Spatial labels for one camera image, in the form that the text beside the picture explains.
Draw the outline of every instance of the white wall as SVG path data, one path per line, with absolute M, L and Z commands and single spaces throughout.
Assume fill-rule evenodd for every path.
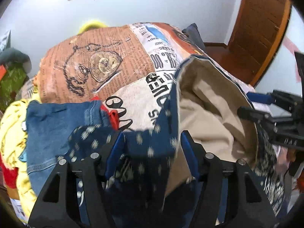
M 28 54 L 32 77 L 46 51 L 98 19 L 108 26 L 167 22 L 184 29 L 195 22 L 204 42 L 224 42 L 235 0 L 12 0 L 0 18 L 0 34 L 11 29 L 11 46 Z
M 239 10 L 240 10 L 241 1 L 242 0 L 235 0 L 235 2 L 234 2 L 234 8 L 233 8 L 233 12 L 232 12 L 231 19 L 230 19 L 230 24 L 229 24 L 229 27 L 228 27 L 228 30 L 227 30 L 226 38 L 224 40 L 224 43 L 226 45 L 228 45 L 228 43 L 229 43 L 229 40 L 230 40 L 232 31 L 233 31 L 235 22 L 237 20 Z
M 294 7 L 291 10 L 284 39 L 285 37 L 288 37 L 301 52 L 304 52 L 304 22 Z M 296 71 L 294 55 L 282 44 L 267 72 L 256 86 L 256 91 L 267 93 L 278 89 L 302 95 L 301 83 L 296 81 Z M 274 105 L 270 106 L 270 110 L 275 116 L 285 114 Z

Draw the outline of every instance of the yellow cloth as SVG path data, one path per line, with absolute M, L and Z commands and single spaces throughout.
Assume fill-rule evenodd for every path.
M 21 99 L 13 102 L 6 109 L 0 122 L 0 153 L 6 167 L 18 167 L 16 186 L 20 197 L 20 203 L 25 214 L 29 217 L 34 207 L 37 196 L 32 190 L 29 176 L 26 172 L 26 162 L 21 162 L 18 157 L 25 148 L 27 133 L 21 128 L 26 118 L 26 109 L 29 102 L 37 100 L 41 102 L 37 88 L 31 99 Z

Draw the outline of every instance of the blue garment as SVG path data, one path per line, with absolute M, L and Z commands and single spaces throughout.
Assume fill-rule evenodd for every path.
M 100 101 L 66 104 L 40 104 L 31 101 L 26 112 L 27 173 L 38 196 L 57 163 L 57 155 L 68 151 L 65 142 L 81 125 L 109 125 Z

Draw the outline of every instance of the red cloth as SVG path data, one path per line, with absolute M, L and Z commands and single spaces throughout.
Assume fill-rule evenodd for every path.
M 95 96 L 91 99 L 91 101 L 93 101 L 93 100 L 99 100 L 99 97 Z M 109 110 L 107 109 L 107 107 L 105 107 L 103 105 L 103 103 L 101 103 L 100 109 L 104 110 L 108 113 L 108 115 L 110 117 L 110 123 L 111 123 L 113 129 L 118 130 L 118 128 L 119 128 L 119 117 L 118 117 L 117 110 L 111 110 L 109 112 Z
M 2 168 L 5 184 L 10 188 L 17 188 L 16 179 L 18 176 L 18 168 L 14 168 L 12 170 L 7 169 L 2 162 L 1 155 L 0 155 L 0 167 Z

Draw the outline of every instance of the beige fabric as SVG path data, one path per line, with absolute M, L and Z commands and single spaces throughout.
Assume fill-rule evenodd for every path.
M 188 130 L 222 160 L 243 158 L 254 166 L 257 154 L 257 130 L 253 122 L 240 120 L 237 110 L 250 106 L 235 83 L 226 78 L 209 60 L 192 57 L 177 79 L 179 133 Z M 166 195 L 190 176 L 182 148 L 172 164 Z

